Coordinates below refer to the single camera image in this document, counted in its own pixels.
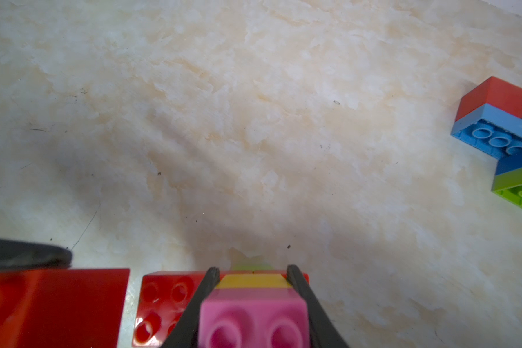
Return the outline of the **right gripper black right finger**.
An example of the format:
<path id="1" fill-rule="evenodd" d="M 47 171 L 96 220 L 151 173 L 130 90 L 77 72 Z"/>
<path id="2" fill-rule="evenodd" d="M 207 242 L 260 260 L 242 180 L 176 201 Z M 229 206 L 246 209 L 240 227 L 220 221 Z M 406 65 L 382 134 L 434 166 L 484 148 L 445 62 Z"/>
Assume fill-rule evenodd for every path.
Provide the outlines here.
<path id="1" fill-rule="evenodd" d="M 310 284 L 297 265 L 287 266 L 287 281 L 307 303 L 311 347 L 349 348 L 349 345 L 336 330 L 329 316 L 327 316 L 323 306 L 319 303 Z"/>

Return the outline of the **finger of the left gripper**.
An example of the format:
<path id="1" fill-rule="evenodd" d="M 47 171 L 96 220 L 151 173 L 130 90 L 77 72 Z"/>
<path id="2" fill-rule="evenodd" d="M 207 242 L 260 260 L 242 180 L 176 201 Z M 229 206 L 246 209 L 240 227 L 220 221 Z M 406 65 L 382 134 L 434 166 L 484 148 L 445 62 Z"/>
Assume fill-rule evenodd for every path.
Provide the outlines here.
<path id="1" fill-rule="evenodd" d="M 0 272 L 69 268 L 72 256 L 60 246 L 0 239 Z"/>

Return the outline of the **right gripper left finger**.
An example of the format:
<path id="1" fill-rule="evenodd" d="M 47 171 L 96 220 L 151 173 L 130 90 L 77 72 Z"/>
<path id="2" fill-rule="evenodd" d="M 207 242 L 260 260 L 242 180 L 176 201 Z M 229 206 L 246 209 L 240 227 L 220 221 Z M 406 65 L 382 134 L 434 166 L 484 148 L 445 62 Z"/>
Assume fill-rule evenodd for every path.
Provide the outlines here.
<path id="1" fill-rule="evenodd" d="M 161 348 L 198 347 L 200 307 L 220 282 L 220 270 L 210 267 L 187 305 L 174 330 L 160 346 Z"/>

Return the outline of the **red long lego brick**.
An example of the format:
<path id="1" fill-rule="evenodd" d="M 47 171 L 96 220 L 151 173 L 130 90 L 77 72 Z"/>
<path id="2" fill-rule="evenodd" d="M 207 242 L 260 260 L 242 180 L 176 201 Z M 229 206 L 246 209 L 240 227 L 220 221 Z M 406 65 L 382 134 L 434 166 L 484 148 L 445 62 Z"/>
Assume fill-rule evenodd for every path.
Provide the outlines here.
<path id="1" fill-rule="evenodd" d="M 229 274 L 251 274 L 245 271 L 223 271 L 221 279 Z M 286 278 L 284 271 L 261 271 L 277 273 Z M 160 347 L 172 333 L 200 285 L 202 272 L 160 271 L 145 275 L 133 332 L 134 347 Z"/>

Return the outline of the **magenta lego brick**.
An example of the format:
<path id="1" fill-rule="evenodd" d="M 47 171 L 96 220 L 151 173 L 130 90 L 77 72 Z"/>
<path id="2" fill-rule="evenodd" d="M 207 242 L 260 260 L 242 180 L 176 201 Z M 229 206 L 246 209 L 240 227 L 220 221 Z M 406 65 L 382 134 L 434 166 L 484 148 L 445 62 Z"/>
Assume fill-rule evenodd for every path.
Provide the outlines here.
<path id="1" fill-rule="evenodd" d="M 200 306 L 199 347 L 309 347 L 307 303 L 293 289 L 216 289 Z"/>

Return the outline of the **yellow lego brick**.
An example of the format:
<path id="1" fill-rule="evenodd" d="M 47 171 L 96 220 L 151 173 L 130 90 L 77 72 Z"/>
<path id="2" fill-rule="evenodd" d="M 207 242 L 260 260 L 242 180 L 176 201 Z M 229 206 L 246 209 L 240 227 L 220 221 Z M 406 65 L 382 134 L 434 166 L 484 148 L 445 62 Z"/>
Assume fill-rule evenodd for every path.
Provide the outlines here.
<path id="1" fill-rule="evenodd" d="M 216 289 L 291 289 L 291 284 L 277 273 L 225 275 Z"/>

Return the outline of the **lime green lego brick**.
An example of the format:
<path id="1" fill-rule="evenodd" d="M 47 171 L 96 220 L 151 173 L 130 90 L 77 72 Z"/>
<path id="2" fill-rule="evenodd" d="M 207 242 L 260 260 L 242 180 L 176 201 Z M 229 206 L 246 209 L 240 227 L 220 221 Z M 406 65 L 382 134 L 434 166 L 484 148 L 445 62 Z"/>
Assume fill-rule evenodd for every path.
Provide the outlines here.
<path id="1" fill-rule="evenodd" d="M 496 175 L 492 192 L 522 209 L 522 168 Z"/>
<path id="2" fill-rule="evenodd" d="M 249 264 L 239 264 L 239 265 L 232 265 L 231 271 L 245 271 L 245 272 L 261 272 L 261 271 L 270 271 L 274 270 L 274 267 L 271 265 L 268 265 L 266 263 L 249 263 Z"/>

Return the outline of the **blue long lego brick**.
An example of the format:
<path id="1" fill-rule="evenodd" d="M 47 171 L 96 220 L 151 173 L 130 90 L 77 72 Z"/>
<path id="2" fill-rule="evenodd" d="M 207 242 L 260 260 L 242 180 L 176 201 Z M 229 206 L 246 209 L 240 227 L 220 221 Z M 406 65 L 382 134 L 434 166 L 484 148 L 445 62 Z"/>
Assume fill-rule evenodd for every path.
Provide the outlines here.
<path id="1" fill-rule="evenodd" d="M 456 121 L 451 135 L 495 159 L 522 152 L 522 119 L 490 104 Z"/>

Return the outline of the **blue small lego brick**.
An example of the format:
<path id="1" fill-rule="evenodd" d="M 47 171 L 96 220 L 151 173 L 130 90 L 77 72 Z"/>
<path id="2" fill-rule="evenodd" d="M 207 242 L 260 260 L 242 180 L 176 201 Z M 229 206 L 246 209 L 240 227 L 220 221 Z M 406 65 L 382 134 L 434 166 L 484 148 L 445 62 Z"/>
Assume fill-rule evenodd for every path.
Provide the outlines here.
<path id="1" fill-rule="evenodd" d="M 522 168 L 522 151 L 500 159 L 497 163 L 495 175 L 502 175 L 520 168 Z"/>

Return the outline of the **red square lego brick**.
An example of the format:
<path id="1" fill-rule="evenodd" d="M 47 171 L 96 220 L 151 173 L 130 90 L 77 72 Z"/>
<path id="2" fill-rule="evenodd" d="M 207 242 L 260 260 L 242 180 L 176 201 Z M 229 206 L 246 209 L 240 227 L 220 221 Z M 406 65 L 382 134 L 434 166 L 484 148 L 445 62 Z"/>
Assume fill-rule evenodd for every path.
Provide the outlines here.
<path id="1" fill-rule="evenodd" d="M 492 76 L 462 97 L 455 121 L 485 104 L 522 118 L 522 88 Z"/>

